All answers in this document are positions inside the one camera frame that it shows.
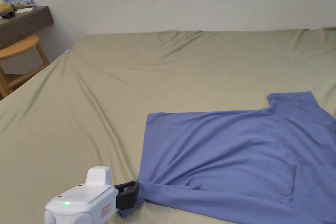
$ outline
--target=stool leg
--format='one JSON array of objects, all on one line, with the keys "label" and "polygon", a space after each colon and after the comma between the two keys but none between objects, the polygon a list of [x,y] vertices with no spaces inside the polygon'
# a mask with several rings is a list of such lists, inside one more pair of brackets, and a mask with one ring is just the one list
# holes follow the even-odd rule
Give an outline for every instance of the stool leg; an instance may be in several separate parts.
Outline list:
[{"label": "stool leg", "polygon": [[7,80],[5,77],[5,73],[0,67],[0,93],[2,94],[3,98],[5,98],[6,96],[10,94],[6,85],[7,85]]},{"label": "stool leg", "polygon": [[45,52],[44,52],[44,50],[43,50],[41,44],[38,43],[38,44],[36,45],[36,48],[37,48],[37,50],[39,51],[39,54],[40,54],[41,59],[42,59],[42,61],[43,61],[43,65],[44,65],[44,66],[48,66],[48,65],[49,65],[49,60],[48,60],[48,58],[47,58],[47,56],[46,56],[46,54],[45,54]]}]

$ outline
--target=bed sheet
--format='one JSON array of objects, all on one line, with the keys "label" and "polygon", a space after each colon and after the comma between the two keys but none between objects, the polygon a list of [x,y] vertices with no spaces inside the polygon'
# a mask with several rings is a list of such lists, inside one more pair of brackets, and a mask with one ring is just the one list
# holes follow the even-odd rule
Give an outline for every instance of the bed sheet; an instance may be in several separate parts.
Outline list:
[{"label": "bed sheet", "polygon": [[[84,38],[0,102],[0,223],[43,223],[55,195],[110,166],[137,179],[148,113],[257,110],[312,91],[336,116],[336,30]],[[144,203],[110,223],[223,223]]]}]

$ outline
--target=desk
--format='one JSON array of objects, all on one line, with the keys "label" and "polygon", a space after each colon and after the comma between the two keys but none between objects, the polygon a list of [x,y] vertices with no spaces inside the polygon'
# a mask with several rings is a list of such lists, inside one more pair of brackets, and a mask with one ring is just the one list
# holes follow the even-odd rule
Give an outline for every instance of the desk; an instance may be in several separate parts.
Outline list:
[{"label": "desk", "polygon": [[30,12],[19,13],[9,19],[1,19],[0,50],[29,37],[53,23],[54,19],[48,6],[34,7]]}]

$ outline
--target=paper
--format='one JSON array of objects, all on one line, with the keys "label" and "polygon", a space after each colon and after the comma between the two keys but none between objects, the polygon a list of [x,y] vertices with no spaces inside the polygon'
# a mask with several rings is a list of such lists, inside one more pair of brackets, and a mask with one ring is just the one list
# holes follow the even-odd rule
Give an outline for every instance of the paper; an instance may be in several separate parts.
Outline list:
[{"label": "paper", "polygon": [[20,9],[20,10],[16,11],[16,13],[29,12],[29,11],[31,11],[33,8],[34,8],[34,7],[32,7],[32,8]]}]

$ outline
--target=t-shirt sleeve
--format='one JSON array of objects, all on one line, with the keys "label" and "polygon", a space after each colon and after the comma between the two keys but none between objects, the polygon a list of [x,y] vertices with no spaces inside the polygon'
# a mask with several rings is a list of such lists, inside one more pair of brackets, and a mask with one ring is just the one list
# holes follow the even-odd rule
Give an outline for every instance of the t-shirt sleeve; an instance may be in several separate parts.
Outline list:
[{"label": "t-shirt sleeve", "polygon": [[336,123],[336,119],[319,106],[311,92],[272,93],[267,98],[271,112],[277,116],[317,125]]}]

